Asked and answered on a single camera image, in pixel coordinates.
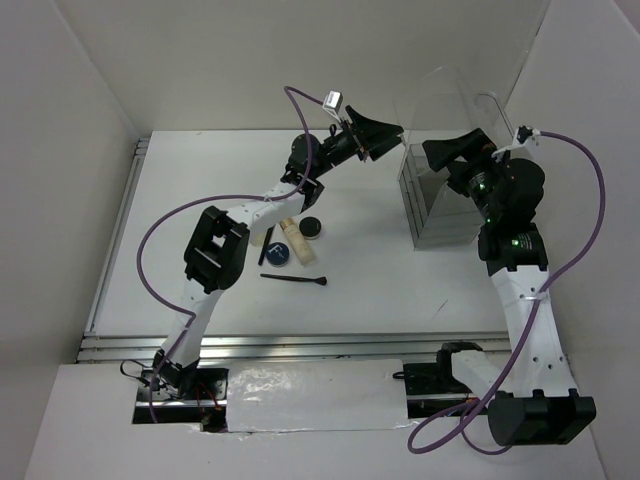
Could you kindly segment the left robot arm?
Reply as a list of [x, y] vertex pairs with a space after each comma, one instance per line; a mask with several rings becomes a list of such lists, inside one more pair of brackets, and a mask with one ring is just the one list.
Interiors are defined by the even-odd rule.
[[352, 157], [376, 161], [401, 143], [401, 126], [350, 106], [346, 114], [324, 141], [306, 133], [294, 139], [284, 175], [271, 190], [229, 210], [210, 206], [202, 212], [184, 252], [186, 282], [176, 323], [152, 364], [171, 397], [194, 391], [205, 330], [222, 293], [239, 280], [250, 241], [313, 206], [324, 190], [320, 176]]

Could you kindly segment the cream bottle clear cap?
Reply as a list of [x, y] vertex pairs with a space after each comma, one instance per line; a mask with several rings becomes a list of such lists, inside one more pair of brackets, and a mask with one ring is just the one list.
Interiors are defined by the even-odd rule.
[[281, 220], [279, 225], [300, 263], [303, 266], [313, 264], [316, 261], [316, 255], [296, 222], [292, 218], [286, 218]]

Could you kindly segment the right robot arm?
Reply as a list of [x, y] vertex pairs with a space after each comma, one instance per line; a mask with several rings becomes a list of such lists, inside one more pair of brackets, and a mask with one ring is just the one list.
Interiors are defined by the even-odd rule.
[[439, 440], [418, 447], [417, 435], [430, 424], [423, 420], [407, 441], [413, 454], [432, 452], [486, 414], [499, 453], [514, 446], [566, 445], [596, 417], [595, 401], [580, 394], [562, 350], [550, 298], [551, 285], [591, 249], [603, 224], [606, 193], [600, 165], [593, 166], [599, 188], [596, 224], [579, 253], [552, 271], [534, 216], [544, 195], [545, 173], [534, 161], [513, 151], [549, 137], [521, 127], [511, 145], [497, 147], [481, 129], [452, 139], [426, 140], [422, 147], [429, 167], [448, 172], [447, 184], [471, 199], [484, 223], [478, 255], [485, 263], [504, 310], [511, 355], [496, 368], [486, 353], [470, 343], [444, 345], [435, 368], [437, 384], [446, 391], [463, 385], [474, 399], [448, 407], [432, 417], [458, 414], [458, 425]]

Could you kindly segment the clear acrylic makeup organizer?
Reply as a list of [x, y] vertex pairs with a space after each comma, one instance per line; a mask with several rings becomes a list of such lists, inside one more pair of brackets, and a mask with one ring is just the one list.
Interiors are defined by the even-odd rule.
[[517, 131], [497, 94], [444, 64], [394, 107], [405, 130], [398, 181], [415, 249], [529, 227], [545, 177], [525, 149], [511, 145]]

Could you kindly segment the black lid cosmetic jar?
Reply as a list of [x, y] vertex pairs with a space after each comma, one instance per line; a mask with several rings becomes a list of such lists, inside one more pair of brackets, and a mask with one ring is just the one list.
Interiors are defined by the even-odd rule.
[[298, 223], [298, 228], [300, 233], [307, 240], [317, 239], [322, 233], [321, 221], [313, 216], [302, 218]]

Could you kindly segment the frosted bottle gold pump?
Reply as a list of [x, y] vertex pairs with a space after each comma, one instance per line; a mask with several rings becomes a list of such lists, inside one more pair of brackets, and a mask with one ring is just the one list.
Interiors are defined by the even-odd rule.
[[261, 233], [257, 234], [257, 235], [256, 235], [256, 236], [251, 240], [252, 245], [253, 245], [253, 246], [256, 246], [256, 247], [261, 247], [261, 246], [264, 244], [264, 241], [265, 241], [265, 239], [266, 239], [266, 234], [267, 234], [267, 232], [266, 232], [266, 231], [264, 231], [264, 232], [261, 232]]

